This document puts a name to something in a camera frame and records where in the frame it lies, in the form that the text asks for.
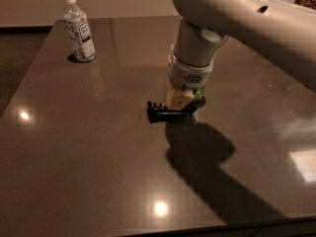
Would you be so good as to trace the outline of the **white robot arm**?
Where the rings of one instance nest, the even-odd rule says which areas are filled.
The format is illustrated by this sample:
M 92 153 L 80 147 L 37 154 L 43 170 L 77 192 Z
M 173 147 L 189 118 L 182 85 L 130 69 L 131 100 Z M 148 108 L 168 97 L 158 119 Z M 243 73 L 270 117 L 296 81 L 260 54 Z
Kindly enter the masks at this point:
M 169 54 L 167 106 L 199 99 L 217 50 L 234 38 L 290 77 L 316 88 L 316 13 L 279 0 L 172 0 L 181 16 Z

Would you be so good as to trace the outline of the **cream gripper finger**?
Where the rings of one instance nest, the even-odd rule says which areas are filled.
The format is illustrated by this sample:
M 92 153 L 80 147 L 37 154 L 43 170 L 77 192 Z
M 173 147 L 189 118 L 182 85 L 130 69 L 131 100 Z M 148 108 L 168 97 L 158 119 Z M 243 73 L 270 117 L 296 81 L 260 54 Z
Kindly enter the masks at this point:
M 180 111 L 195 99 L 193 91 L 190 89 L 182 90 L 173 86 L 168 87 L 167 107 L 172 111 Z

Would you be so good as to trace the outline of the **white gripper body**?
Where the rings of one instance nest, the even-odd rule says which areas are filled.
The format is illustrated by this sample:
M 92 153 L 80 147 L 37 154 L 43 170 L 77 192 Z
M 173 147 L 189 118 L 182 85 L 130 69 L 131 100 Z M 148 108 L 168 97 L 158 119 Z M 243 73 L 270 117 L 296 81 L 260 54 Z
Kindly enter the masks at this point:
M 198 89 L 203 87 L 213 69 L 213 59 L 203 67 L 191 66 L 176 57 L 171 50 L 168 57 L 167 74 L 171 84 L 178 89 Z

